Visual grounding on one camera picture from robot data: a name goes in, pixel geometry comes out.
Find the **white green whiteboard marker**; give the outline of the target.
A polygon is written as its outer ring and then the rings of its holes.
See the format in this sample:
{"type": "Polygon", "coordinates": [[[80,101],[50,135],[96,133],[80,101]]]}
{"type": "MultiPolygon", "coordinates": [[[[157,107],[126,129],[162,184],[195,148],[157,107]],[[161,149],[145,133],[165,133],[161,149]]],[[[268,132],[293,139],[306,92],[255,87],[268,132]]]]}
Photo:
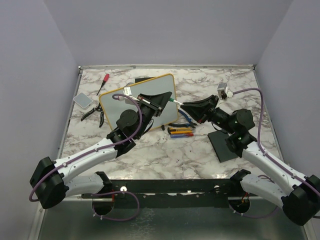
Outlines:
{"type": "Polygon", "coordinates": [[[173,98],[170,98],[168,101],[176,104],[177,106],[182,106],[182,105],[184,105],[182,102],[179,102],[179,101],[177,101],[177,100],[175,100],[175,99],[173,99],[173,98]]]}

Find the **yellow framed whiteboard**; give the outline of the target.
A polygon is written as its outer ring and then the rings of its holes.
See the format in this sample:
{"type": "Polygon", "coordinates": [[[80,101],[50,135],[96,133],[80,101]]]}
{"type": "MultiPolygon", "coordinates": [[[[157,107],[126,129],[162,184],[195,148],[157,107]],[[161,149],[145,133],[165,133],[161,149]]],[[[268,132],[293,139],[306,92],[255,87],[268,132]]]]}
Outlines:
{"type": "Polygon", "coordinates": [[[127,87],[131,88],[132,96],[124,95],[122,87],[103,93],[99,97],[99,103],[111,129],[107,134],[108,139],[114,142],[121,141],[135,132],[137,134],[133,138],[139,139],[149,125],[152,125],[152,129],[159,128],[178,119],[178,107],[175,103],[168,102],[161,115],[155,117],[153,110],[141,106],[139,102],[139,94],[157,95],[165,92],[172,92],[170,98],[176,100],[175,79],[171,73],[133,83],[127,87]]]}

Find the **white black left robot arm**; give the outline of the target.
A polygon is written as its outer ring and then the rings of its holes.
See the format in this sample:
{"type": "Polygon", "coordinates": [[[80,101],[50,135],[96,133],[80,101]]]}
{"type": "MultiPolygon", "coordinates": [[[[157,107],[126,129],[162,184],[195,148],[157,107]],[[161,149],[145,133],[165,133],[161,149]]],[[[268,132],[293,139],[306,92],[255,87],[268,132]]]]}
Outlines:
{"type": "Polygon", "coordinates": [[[127,154],[146,132],[147,126],[154,117],[161,115],[172,96],[167,91],[156,95],[139,94],[137,97],[121,93],[112,95],[114,100],[127,99],[136,110],[127,109],[120,114],[116,121],[116,128],[105,138],[93,146],[72,156],[51,160],[45,157],[38,162],[29,181],[32,190],[29,194],[30,202],[40,202],[43,209],[50,209],[59,204],[67,195],[89,193],[103,198],[111,190],[108,182],[100,174],[94,174],[84,188],[72,180],[81,176],[83,172],[108,160],[116,159],[127,154]]]}

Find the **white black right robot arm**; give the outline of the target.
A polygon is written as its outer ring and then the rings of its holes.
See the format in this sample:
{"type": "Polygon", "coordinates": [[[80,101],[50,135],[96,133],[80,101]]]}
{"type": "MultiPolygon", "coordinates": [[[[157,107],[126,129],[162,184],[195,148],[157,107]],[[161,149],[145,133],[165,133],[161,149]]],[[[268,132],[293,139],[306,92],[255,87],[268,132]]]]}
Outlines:
{"type": "Polygon", "coordinates": [[[241,170],[240,176],[230,182],[230,191],[236,196],[244,192],[259,196],[281,208],[294,224],[305,225],[320,211],[319,177],[306,176],[268,153],[250,134],[255,126],[250,110],[242,108],[229,114],[217,106],[218,102],[219,98],[211,95],[203,100],[184,102],[180,107],[197,123],[211,122],[226,131],[228,149],[254,164],[273,181],[270,183],[241,170]]]}

